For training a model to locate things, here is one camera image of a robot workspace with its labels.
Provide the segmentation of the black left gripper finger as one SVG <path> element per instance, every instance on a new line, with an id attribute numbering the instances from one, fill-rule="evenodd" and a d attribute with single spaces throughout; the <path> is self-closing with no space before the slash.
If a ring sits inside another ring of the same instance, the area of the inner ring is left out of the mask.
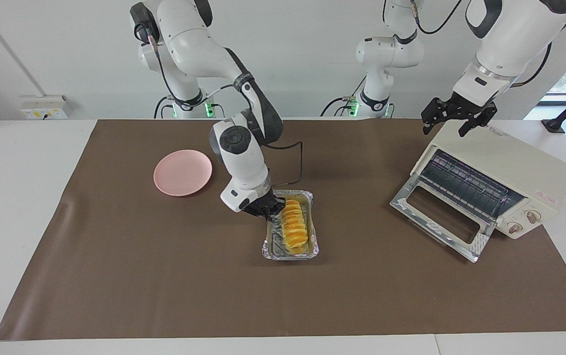
<path id="1" fill-rule="evenodd" d="M 497 106 L 495 104 L 488 104 L 477 114 L 468 113 L 465 123 L 458 130 L 459 136 L 464 137 L 474 128 L 487 126 L 496 113 Z"/>
<path id="2" fill-rule="evenodd" d="M 454 119 L 456 103 L 452 100 L 432 99 L 422 111 L 423 134 L 428 135 L 436 124 Z"/>

